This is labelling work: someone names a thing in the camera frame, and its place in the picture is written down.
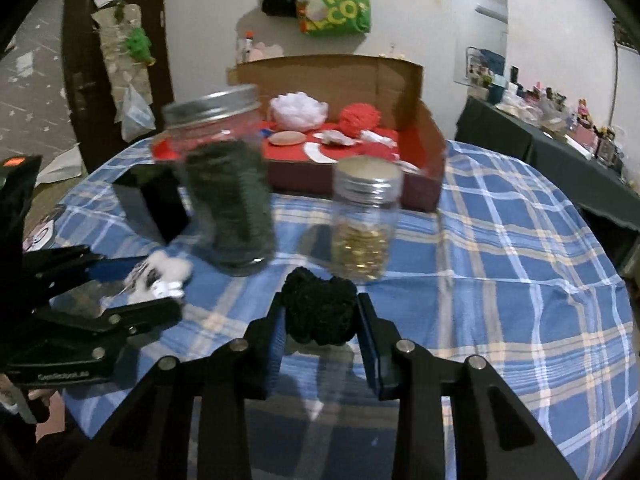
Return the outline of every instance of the red pom-pom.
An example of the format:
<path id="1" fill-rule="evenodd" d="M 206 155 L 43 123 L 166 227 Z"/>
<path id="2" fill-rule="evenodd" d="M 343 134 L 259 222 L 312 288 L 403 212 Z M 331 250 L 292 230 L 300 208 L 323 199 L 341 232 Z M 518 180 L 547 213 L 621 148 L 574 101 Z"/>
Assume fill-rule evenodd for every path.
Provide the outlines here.
<path id="1" fill-rule="evenodd" d="M 391 162 L 396 161 L 396 154 L 394 153 L 394 150 L 384 144 L 380 144 L 379 142 L 363 142 L 360 145 L 359 152 L 361 155 L 376 156 L 384 158 L 385 160 L 390 160 Z"/>
<path id="2" fill-rule="evenodd" d="M 362 130 L 373 130 L 380 124 L 380 112 L 364 103 L 345 106 L 338 116 L 338 129 L 347 137 L 357 139 Z"/>

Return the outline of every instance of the black box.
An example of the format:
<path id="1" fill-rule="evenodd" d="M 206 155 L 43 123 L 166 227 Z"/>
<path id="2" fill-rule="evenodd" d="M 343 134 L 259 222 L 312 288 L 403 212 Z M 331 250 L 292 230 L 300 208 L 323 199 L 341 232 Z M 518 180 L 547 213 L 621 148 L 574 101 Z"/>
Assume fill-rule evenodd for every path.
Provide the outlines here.
<path id="1" fill-rule="evenodd" d="M 113 183 L 131 228 L 145 238 L 168 244 L 189 223 L 178 180 L 166 164 L 136 164 Z"/>

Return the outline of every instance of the mirror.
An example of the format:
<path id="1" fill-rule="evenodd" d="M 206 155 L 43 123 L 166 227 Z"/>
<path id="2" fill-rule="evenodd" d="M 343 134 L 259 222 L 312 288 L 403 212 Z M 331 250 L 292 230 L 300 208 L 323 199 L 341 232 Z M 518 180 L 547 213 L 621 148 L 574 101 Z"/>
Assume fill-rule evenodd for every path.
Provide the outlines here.
<path id="1" fill-rule="evenodd" d="M 483 75 L 504 75 L 507 56 L 507 0 L 453 0 L 456 22 L 454 80 L 481 86 Z"/>

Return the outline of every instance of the white fabric scrap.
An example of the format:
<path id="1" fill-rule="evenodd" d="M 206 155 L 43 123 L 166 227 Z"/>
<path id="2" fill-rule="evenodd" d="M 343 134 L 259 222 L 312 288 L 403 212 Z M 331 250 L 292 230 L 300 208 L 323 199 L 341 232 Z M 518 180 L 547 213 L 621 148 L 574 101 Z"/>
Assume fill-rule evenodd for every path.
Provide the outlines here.
<path id="1" fill-rule="evenodd" d="M 323 130 L 315 133 L 316 139 L 322 140 L 323 144 L 340 144 L 341 146 L 353 146 L 359 143 L 359 140 L 351 139 L 338 130 Z"/>
<path id="2" fill-rule="evenodd" d="M 395 148 L 398 144 L 391 139 L 390 137 L 384 137 L 382 135 L 376 134 L 370 130 L 362 130 L 360 132 L 360 138 L 362 140 L 368 140 L 369 142 L 379 142 L 380 144 L 384 144 L 390 148 Z"/>

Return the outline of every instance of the beige oval piece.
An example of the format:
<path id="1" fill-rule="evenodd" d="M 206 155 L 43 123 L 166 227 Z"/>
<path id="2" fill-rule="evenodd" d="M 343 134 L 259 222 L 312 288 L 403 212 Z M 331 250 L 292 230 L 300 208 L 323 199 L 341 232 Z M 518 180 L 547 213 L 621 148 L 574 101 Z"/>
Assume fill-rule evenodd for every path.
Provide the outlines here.
<path id="1" fill-rule="evenodd" d="M 293 146 L 305 140 L 306 135 L 300 132 L 277 132 L 269 136 L 269 142 L 274 146 Z"/>

